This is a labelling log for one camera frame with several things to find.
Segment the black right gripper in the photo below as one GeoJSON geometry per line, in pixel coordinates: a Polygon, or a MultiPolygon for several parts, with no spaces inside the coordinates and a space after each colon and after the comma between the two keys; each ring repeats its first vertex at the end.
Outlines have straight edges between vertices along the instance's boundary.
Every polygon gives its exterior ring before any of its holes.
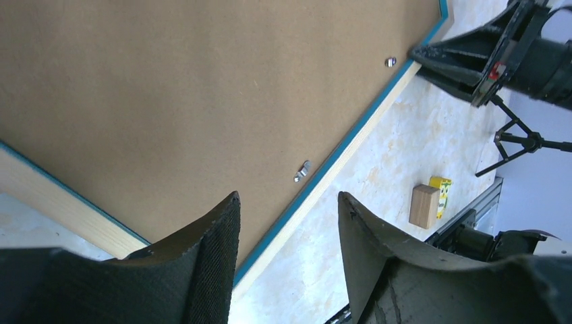
{"type": "Polygon", "coordinates": [[[447,40],[418,45],[409,56],[418,76],[479,107],[503,88],[571,109],[571,41],[542,36],[560,11],[548,1],[508,1],[481,27],[447,40]]]}

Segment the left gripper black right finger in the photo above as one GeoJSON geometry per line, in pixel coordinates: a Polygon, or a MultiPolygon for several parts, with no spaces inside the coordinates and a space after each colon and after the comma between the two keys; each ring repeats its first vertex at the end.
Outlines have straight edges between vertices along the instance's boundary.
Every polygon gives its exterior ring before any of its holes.
{"type": "Polygon", "coordinates": [[[354,323],[570,323],[571,258],[473,260],[424,243],[338,195],[354,323]]]}

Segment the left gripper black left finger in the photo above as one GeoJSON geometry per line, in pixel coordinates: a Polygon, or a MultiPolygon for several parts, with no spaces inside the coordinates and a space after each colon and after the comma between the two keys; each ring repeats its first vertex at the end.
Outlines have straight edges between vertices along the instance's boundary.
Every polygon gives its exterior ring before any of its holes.
{"type": "Polygon", "coordinates": [[[226,323],[241,203],[232,192],[124,259],[62,248],[1,251],[2,323],[226,323]]]}

